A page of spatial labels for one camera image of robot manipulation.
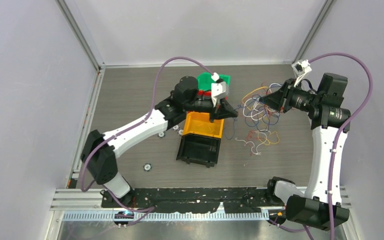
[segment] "red object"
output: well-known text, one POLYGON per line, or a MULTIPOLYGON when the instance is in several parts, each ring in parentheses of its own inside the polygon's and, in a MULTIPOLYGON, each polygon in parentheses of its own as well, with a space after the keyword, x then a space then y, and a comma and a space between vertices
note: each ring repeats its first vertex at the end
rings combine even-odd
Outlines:
POLYGON ((199 92, 198 92, 198 96, 202 96, 203 94, 204 94, 204 96, 206 96, 206 97, 211 97, 211 91, 199 90, 199 92))

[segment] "white wall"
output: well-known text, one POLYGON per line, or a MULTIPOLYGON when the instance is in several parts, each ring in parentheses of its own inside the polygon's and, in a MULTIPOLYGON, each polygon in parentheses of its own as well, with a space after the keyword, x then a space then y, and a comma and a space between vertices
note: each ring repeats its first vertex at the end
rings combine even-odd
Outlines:
POLYGON ((0 240, 38 240, 95 69, 54 0, 0 0, 0 240))
MULTIPOLYGON (((336 1, 305 58, 329 52, 359 57, 373 75, 373 95, 353 122, 342 157, 341 182, 346 186, 364 239, 384 239, 384 0, 336 1)), ((361 67, 340 57, 311 66, 320 82, 324 72, 348 77, 343 107, 354 111, 363 101, 368 81, 361 67)))
POLYGON ((161 64, 174 56, 206 64, 291 62, 325 2, 73 1, 106 65, 161 64))

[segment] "plastic container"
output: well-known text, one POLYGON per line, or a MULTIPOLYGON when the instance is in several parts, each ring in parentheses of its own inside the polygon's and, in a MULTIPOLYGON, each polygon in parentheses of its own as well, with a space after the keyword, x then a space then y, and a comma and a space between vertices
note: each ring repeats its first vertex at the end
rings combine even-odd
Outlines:
POLYGON ((214 167, 219 159, 220 138, 196 134, 184 135, 180 141, 176 160, 187 164, 201 164, 207 168, 214 167))
MULTIPOLYGON (((231 76, 229 75, 219 75, 221 79, 223 79, 227 85, 231 84, 231 76)), ((209 72, 203 72, 197 78, 198 80, 198 89, 203 91, 211 90, 211 84, 214 83, 214 80, 211 79, 211 74, 209 72)))
POLYGON ((224 119, 210 122, 209 113, 191 111, 186 115, 183 136, 188 134, 196 134, 212 138, 221 138, 224 124, 224 119))
MULTIPOLYGON (((220 78, 230 85, 230 76, 220 75, 220 78)), ((214 83, 211 74, 204 72, 196 79, 198 80, 198 95, 204 94, 211 97, 211 84, 214 83)), ((210 122, 209 113, 188 112, 176 160, 182 160, 187 164, 205 165, 207 168, 214 167, 219 159, 224 124, 224 119, 210 122)))

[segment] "gray table surface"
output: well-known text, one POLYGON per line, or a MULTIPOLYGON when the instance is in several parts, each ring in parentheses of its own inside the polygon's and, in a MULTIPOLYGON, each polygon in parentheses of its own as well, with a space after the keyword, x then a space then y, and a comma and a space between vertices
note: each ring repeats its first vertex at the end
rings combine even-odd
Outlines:
MULTIPOLYGON (((240 104, 243 96, 262 83, 266 86, 283 83, 293 77, 290 65, 212 66, 211 69, 231 76, 228 101, 232 106, 240 104)), ((91 130, 110 131, 148 112, 157 71, 155 67, 107 69, 91 130)), ((166 67, 157 85, 155 102, 168 97, 181 77, 198 76, 202 72, 200 67, 194 66, 166 67)), ((278 124, 270 127, 270 130, 278 132, 280 143, 260 146, 261 155, 250 154, 251 147, 244 146, 235 138, 225 138, 233 134, 232 122, 232 119, 225 121, 226 129, 215 167, 176 161, 181 137, 168 131, 165 138, 149 137, 126 151, 117 160, 118 170, 135 188, 262 187, 273 176, 290 179, 298 186, 307 186, 313 141, 304 112, 291 110, 282 114, 278 124), (146 163, 152 164, 149 172, 143 170, 146 163)), ((250 130, 254 130, 245 124, 242 112, 235 130, 238 139, 244 139, 250 130)), ((89 173, 85 180, 87 183, 92 180, 89 173)))

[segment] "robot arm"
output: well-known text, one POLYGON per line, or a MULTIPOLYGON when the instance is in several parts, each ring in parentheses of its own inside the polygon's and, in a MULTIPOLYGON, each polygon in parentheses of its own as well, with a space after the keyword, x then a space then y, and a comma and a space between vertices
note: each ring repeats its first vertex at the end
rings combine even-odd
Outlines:
MULTIPOLYGON (((316 93, 303 90, 300 84, 296 84, 298 80, 299 77, 286 80, 278 91, 263 96, 260 102, 281 113, 291 108, 308 113, 313 136, 310 180, 305 193, 302 193, 294 182, 274 177, 267 183, 266 197, 272 203, 282 201, 286 204, 288 220, 327 231, 330 229, 327 189, 333 141, 339 127, 351 116, 348 109, 341 108, 348 79, 325 73, 316 93)), ((339 188, 342 150, 349 129, 347 125, 339 136, 332 171, 335 226, 346 222, 349 217, 349 211, 341 207, 339 188)))
POLYGON ((198 95, 198 80, 192 76, 182 77, 171 91, 170 96, 155 105, 154 109, 137 120, 115 130, 89 133, 84 145, 81 160, 86 161, 89 154, 104 141, 104 144, 90 159, 87 169, 99 185, 105 185, 122 202, 128 203, 130 185, 119 173, 116 159, 134 145, 150 136, 171 129, 186 119, 187 112, 209 113, 209 121, 235 118, 238 112, 227 102, 229 86, 222 79, 211 84, 211 98, 204 99, 198 95), (137 127, 117 136, 117 133, 137 127))

